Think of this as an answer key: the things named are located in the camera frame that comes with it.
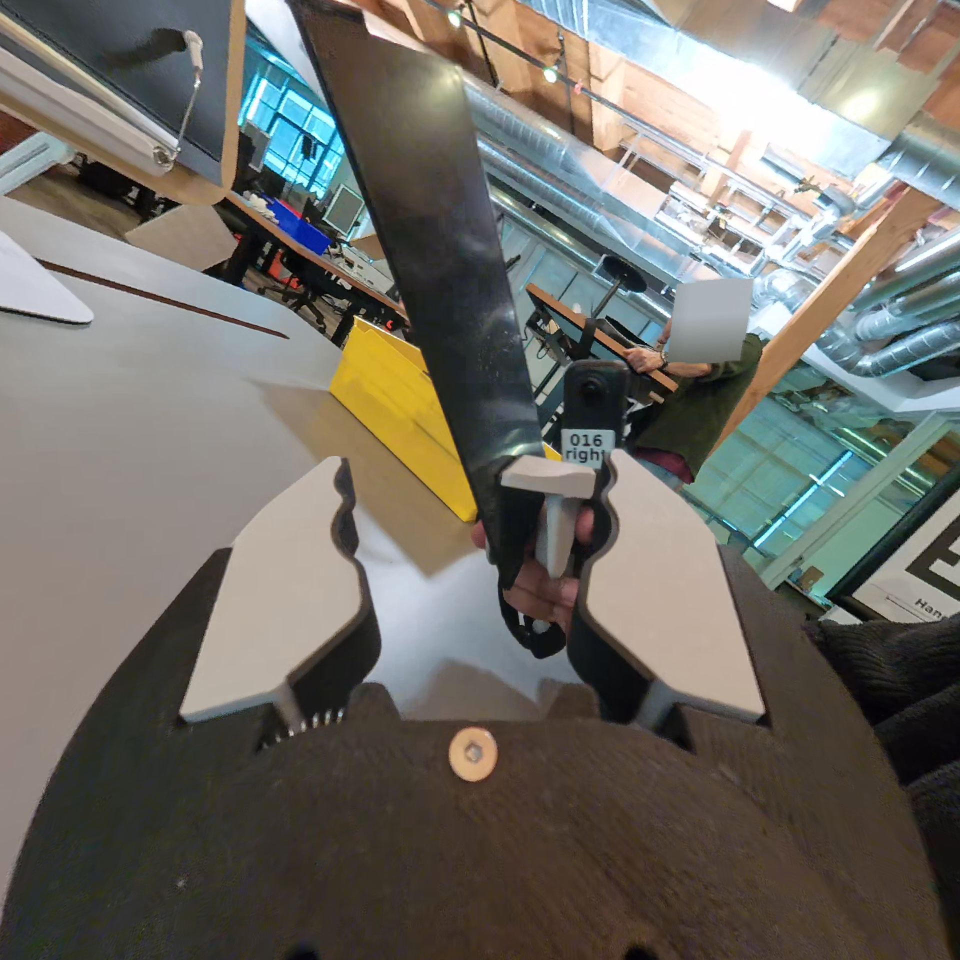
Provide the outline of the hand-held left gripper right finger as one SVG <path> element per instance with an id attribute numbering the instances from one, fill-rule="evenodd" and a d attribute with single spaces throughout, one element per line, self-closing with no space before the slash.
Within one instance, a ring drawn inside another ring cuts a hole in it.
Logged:
<path id="1" fill-rule="evenodd" d="M 571 666 L 606 720 L 654 731 L 676 707 L 753 724 L 762 690 L 714 535 L 624 450 L 607 458 L 580 574 Z"/>

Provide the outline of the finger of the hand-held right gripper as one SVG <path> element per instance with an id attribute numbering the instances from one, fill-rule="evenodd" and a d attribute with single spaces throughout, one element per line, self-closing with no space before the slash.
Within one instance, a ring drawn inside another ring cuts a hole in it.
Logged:
<path id="1" fill-rule="evenodd" d="M 544 496 L 534 557 L 552 580 L 567 574 L 581 507 L 594 496 L 596 480 L 588 465 L 548 458 L 516 458 L 501 474 L 501 488 Z"/>

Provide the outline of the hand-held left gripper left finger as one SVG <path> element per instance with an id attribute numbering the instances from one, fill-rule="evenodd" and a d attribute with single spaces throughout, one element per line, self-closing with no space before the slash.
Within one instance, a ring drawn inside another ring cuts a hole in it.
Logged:
<path id="1" fill-rule="evenodd" d="M 338 722 L 378 663 L 351 465 L 333 456 L 234 539 L 179 708 L 198 724 L 255 707 L 294 736 Z"/>

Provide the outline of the black plate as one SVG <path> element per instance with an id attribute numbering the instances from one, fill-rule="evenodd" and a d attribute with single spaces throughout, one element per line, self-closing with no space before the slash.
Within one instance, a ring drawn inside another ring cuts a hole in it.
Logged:
<path id="1" fill-rule="evenodd" d="M 541 427 L 460 70 L 371 33 L 340 2 L 290 2 L 432 379 L 499 587 L 544 497 L 501 485 Z"/>

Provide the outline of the person's right hand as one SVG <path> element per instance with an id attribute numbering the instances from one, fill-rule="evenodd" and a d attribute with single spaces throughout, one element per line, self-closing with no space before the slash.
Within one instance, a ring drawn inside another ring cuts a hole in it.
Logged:
<path id="1" fill-rule="evenodd" d="M 575 538 L 579 545 L 591 547 L 594 534 L 594 508 L 582 506 L 575 525 Z M 487 535 L 482 521 L 474 523 L 471 533 L 474 546 L 485 550 Z M 564 637 L 570 636 L 573 612 L 577 601 L 580 581 L 564 574 L 553 579 L 546 568 L 536 559 L 536 533 L 528 538 L 524 563 L 513 585 L 501 591 L 507 604 L 519 614 L 556 624 Z"/>

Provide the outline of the black desk wooden edge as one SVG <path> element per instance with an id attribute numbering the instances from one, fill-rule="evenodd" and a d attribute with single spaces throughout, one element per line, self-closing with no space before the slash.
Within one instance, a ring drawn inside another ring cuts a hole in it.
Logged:
<path id="1" fill-rule="evenodd" d="M 627 351 L 639 345 L 629 341 L 606 318 L 586 317 L 536 284 L 527 284 L 525 292 L 533 305 L 526 329 L 560 368 L 576 359 L 591 358 L 594 350 L 625 360 Z M 633 385 L 628 395 L 639 402 L 661 405 L 678 390 L 678 384 L 662 372 L 633 371 L 631 375 Z"/>

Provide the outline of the yellow storage bin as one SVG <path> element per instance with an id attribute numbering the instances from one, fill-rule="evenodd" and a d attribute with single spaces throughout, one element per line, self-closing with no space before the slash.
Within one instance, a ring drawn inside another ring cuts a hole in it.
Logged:
<path id="1" fill-rule="evenodd" d="M 467 475 L 417 347 L 356 318 L 330 392 L 460 521 L 477 521 Z"/>

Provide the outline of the silver ventilation ducts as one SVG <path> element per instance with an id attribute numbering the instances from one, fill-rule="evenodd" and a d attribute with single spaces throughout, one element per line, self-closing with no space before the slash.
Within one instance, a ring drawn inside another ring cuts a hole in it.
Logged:
<path id="1" fill-rule="evenodd" d="M 812 193 L 815 214 L 755 183 L 714 157 L 665 132 L 624 119 L 632 133 L 614 162 L 573 133 L 470 74 L 462 74 L 487 174 L 562 219 L 633 267 L 682 283 L 751 282 L 754 303 L 795 310 L 825 279 L 803 254 L 821 245 L 848 253 L 842 228 L 862 219 L 906 180 L 870 164 L 849 191 L 793 176 L 777 154 L 774 173 Z M 941 292 L 958 272 L 954 234 L 907 253 L 882 281 L 873 275 L 849 306 L 858 313 L 848 333 L 833 326 L 821 341 L 862 378 L 886 377 L 948 353 L 958 296 Z"/>

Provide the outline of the framed tag sign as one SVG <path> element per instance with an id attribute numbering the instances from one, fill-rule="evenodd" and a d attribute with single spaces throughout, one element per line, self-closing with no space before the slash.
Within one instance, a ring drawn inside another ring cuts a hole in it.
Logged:
<path id="1" fill-rule="evenodd" d="M 828 592 L 860 621 L 932 623 L 959 612 L 959 492 L 909 510 Z"/>

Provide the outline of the wooden ceiling beam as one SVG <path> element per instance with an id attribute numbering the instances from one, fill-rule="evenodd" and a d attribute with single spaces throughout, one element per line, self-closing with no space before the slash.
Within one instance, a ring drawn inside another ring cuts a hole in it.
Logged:
<path id="1" fill-rule="evenodd" d="M 766 343 L 750 387 L 714 443 L 718 450 L 773 387 L 802 358 L 870 282 L 905 246 L 918 229 L 941 209 L 941 202 L 912 187 L 904 187 L 886 203 L 825 280 Z"/>

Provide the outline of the wooden top workbench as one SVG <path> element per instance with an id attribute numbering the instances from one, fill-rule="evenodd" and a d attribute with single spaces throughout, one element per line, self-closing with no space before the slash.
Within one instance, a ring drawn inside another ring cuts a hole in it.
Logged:
<path id="1" fill-rule="evenodd" d="M 308 246 L 300 243 L 290 234 L 285 232 L 279 225 L 270 221 L 265 215 L 259 213 L 258 210 L 255 210 L 253 207 L 251 207 L 250 204 L 236 192 L 228 192 L 224 199 L 232 207 L 234 207 L 234 209 L 237 210 L 241 216 L 245 217 L 247 221 L 254 224 L 255 229 L 260 233 L 268 234 L 271 240 L 275 241 L 280 246 L 293 251 L 309 262 L 316 264 L 319 269 L 326 271 L 331 276 L 348 284 L 350 288 L 358 290 L 367 297 L 378 301 L 378 303 L 382 304 L 385 308 L 390 309 L 392 312 L 397 314 L 397 316 L 402 318 L 404 324 L 409 324 L 409 318 L 406 310 L 400 302 L 395 301 L 387 294 L 378 291 L 375 287 L 366 283 L 361 276 L 337 265 L 326 255 L 318 254 Z"/>

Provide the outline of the small blue bin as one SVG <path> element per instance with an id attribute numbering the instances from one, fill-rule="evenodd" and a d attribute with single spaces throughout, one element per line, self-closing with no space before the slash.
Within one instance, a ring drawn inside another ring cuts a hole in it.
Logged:
<path id="1" fill-rule="evenodd" d="M 322 256 L 327 252 L 331 244 L 330 237 L 307 222 L 284 202 L 275 198 L 268 198 L 267 209 L 283 234 L 317 256 Z"/>

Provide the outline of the grey waste bin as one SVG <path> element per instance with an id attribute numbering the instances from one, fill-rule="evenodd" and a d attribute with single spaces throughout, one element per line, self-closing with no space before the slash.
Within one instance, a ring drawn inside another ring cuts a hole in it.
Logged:
<path id="1" fill-rule="evenodd" d="M 180 205 L 125 233 L 126 243 L 197 272 L 228 261 L 238 240 L 212 205 Z"/>

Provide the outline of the grey rectangular air duct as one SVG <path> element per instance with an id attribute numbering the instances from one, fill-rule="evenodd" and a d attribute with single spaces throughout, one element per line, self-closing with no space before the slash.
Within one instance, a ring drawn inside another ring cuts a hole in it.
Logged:
<path id="1" fill-rule="evenodd" d="M 778 147 L 841 176 L 876 160 L 909 123 L 897 102 L 889 59 L 787 10 L 789 2 L 650 2 L 691 42 L 694 76 L 707 82 L 707 54 L 723 58 L 738 83 L 730 101 Z"/>

